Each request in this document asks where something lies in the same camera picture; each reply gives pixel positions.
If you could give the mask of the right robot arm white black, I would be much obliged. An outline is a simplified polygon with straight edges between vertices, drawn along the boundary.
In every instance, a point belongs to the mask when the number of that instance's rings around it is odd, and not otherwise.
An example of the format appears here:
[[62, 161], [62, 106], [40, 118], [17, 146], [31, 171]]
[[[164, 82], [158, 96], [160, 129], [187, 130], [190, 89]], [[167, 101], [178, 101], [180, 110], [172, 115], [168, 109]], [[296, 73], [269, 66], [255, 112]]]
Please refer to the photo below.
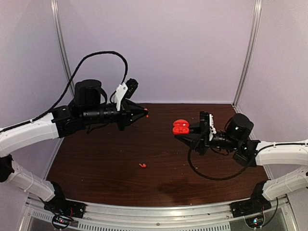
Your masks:
[[[266, 142], [251, 140], [250, 133], [254, 123], [241, 113], [236, 113], [225, 125], [224, 130], [216, 130], [213, 115], [200, 112], [199, 122], [190, 124], [184, 119], [173, 123], [174, 137], [189, 147], [188, 163], [192, 170], [202, 178], [214, 181], [230, 180], [241, 175], [249, 167], [272, 164], [298, 165], [299, 168], [273, 180], [258, 183], [247, 201], [247, 209], [257, 212], [265, 204], [281, 195], [308, 186], [308, 142]], [[215, 178], [199, 172], [191, 161], [192, 151], [205, 155], [207, 150], [225, 155], [233, 153], [233, 159], [243, 168], [229, 177]]]

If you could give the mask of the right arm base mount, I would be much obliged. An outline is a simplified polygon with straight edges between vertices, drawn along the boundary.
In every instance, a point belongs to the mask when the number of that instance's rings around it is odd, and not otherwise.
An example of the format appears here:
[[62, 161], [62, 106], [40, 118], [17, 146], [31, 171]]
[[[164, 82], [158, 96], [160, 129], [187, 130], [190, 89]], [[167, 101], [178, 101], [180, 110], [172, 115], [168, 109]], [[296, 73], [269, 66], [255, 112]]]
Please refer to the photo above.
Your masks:
[[261, 213], [264, 210], [271, 209], [271, 203], [267, 200], [248, 199], [230, 204], [231, 212], [234, 218], [248, 216], [255, 213]]

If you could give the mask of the orange round case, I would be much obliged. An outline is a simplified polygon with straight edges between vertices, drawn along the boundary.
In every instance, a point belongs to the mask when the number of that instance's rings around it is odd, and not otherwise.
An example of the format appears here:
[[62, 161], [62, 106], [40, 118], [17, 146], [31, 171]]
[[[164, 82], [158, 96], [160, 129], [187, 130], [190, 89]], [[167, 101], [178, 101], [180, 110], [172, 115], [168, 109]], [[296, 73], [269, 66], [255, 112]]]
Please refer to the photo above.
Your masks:
[[187, 120], [178, 119], [173, 123], [173, 134], [174, 135], [187, 135], [190, 132], [190, 124]]

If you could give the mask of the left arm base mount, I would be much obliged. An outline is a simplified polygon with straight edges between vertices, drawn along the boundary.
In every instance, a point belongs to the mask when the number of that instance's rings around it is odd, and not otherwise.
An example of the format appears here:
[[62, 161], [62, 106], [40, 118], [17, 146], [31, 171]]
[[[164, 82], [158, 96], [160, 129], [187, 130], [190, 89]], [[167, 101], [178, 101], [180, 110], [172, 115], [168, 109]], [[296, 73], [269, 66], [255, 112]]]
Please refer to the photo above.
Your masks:
[[86, 204], [71, 200], [64, 203], [52, 204], [51, 202], [43, 202], [44, 209], [57, 215], [64, 215], [70, 218], [83, 218]]

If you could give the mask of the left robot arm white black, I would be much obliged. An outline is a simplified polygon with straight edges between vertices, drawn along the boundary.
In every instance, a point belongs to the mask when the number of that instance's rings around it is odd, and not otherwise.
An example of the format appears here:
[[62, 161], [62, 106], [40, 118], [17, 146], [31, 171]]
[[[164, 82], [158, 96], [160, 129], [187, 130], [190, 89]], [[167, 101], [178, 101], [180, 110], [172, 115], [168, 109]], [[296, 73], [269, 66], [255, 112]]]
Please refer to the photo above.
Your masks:
[[107, 99], [102, 83], [86, 79], [76, 83], [74, 98], [67, 106], [51, 109], [39, 119], [25, 121], [0, 132], [0, 180], [12, 183], [25, 192], [30, 192], [59, 214], [69, 210], [61, 187], [43, 180], [22, 168], [13, 160], [12, 152], [32, 144], [64, 138], [91, 125], [99, 127], [115, 123], [120, 131], [140, 118], [147, 116], [147, 109], [130, 101], [138, 87], [135, 79], [119, 84], [114, 94], [114, 102], [101, 102]]

